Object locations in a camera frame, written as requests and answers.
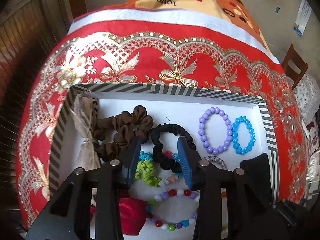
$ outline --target black and white striped border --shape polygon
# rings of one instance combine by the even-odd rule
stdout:
[[[125,92],[125,93],[150,93],[150,94],[164,94],[164,95],[179,95],[200,98],[213,98],[229,100],[234,102],[247,103],[258,105],[263,119],[263,125],[267,136],[267,143],[269,154],[272,157],[270,162],[271,169],[271,187],[274,202],[278,198],[279,192],[279,159],[276,144],[276,137],[273,130],[273,124],[266,103],[263,99],[231,93],[229,91],[212,90],[207,88],[193,88],[176,85],[163,84],[147,84],[147,83],[94,83],[94,84],[80,84],[74,85],[68,93],[66,100],[61,109],[55,133],[52,140],[51,155],[49,163],[49,189],[52,195],[59,187],[59,162],[61,154],[61,145],[64,135],[64,127],[69,115],[69,108],[73,106],[75,94],[78,92]]]
[[[70,114],[70,107],[73,106],[75,101],[75,91],[73,88],[70,89],[62,109],[60,111],[59,118],[57,120],[57,125],[54,130],[54,135],[51,144],[51,153],[49,159],[49,191],[50,195],[58,189],[59,187],[59,167],[60,167],[60,157],[61,157],[61,146],[64,136],[64,127],[67,123],[68,116]]]
[[[271,156],[270,162],[270,182],[272,189],[273,203],[275,204],[278,200],[279,194],[279,158],[278,158],[278,147],[276,142],[276,134],[273,129],[273,124],[268,111],[267,104],[263,100],[258,104],[260,114],[263,121],[264,130],[267,136],[269,156]]]
[[[212,90],[207,88],[193,88],[176,85],[146,84],[146,83],[96,83],[76,85],[75,89],[91,92],[125,92],[125,93],[150,93],[163,95],[190,96],[200,98],[213,98],[242,102],[257,105],[263,99],[231,93],[228,91]]]

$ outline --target black scrunchie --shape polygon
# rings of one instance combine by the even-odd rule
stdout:
[[[162,153],[163,144],[160,142],[160,133],[169,132],[174,135],[184,136],[187,140],[189,148],[192,150],[196,149],[196,145],[193,143],[191,135],[180,125],[177,124],[159,124],[157,127],[152,128],[150,131],[151,141],[155,145],[153,147],[153,161],[160,163],[160,167],[164,170],[171,169],[174,173],[182,173],[180,164],[174,159],[170,159]]]

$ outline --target blue beaded bracelet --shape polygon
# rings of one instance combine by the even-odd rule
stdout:
[[[251,136],[251,140],[250,142],[248,142],[248,146],[243,149],[240,147],[240,143],[238,143],[238,133],[237,133],[239,124],[241,122],[244,122],[246,124],[247,129]],[[254,146],[254,142],[256,141],[256,138],[255,138],[256,134],[254,133],[254,129],[252,128],[252,124],[250,123],[250,120],[247,119],[246,116],[237,117],[236,121],[232,124],[232,131],[233,131],[232,133],[233,148],[236,150],[236,153],[244,155],[247,152],[250,152],[252,150],[252,147]]]

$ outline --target metal screw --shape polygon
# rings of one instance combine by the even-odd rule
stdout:
[[[79,174],[83,173],[83,171],[84,171],[83,168],[80,168],[80,167],[79,167],[79,168],[76,168],[76,169],[75,169],[75,174],[76,174],[76,175],[79,175]]]
[[[241,169],[241,168],[236,168],[236,174],[243,175],[244,174],[244,170]]]
[[[111,164],[112,166],[118,166],[118,165],[120,164],[120,161],[117,160],[117,159],[115,159],[115,160],[110,161],[110,164]]]
[[[209,165],[209,162],[206,161],[206,160],[201,160],[201,161],[199,161],[199,164],[200,164],[201,166],[208,166],[208,165]]]

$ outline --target white lace trim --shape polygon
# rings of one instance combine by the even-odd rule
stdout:
[[[227,22],[220,18],[185,9],[165,9],[153,11],[144,11],[138,9],[106,9],[98,12],[93,12],[83,18],[76,20],[72,23],[68,34],[91,23],[113,20],[138,20],[146,22],[159,22],[205,27],[210,30],[222,33],[238,41],[242,41],[243,43],[246,43],[249,46],[262,51],[274,63],[280,64],[276,57],[270,55],[270,53],[268,53],[268,51],[262,46],[262,44],[249,33],[247,33],[244,29],[241,29],[233,23]]]

